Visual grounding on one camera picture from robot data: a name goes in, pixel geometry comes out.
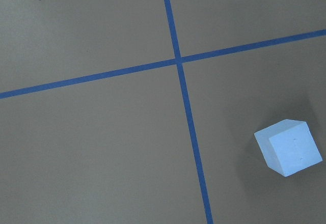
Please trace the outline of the light blue foam block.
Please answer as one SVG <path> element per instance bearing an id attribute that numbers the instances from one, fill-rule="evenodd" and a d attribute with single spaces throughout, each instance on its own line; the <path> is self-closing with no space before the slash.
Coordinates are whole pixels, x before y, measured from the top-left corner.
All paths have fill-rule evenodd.
<path id="1" fill-rule="evenodd" d="M 267 166 L 284 177 L 322 162 L 305 121 L 285 119 L 254 136 Z"/>

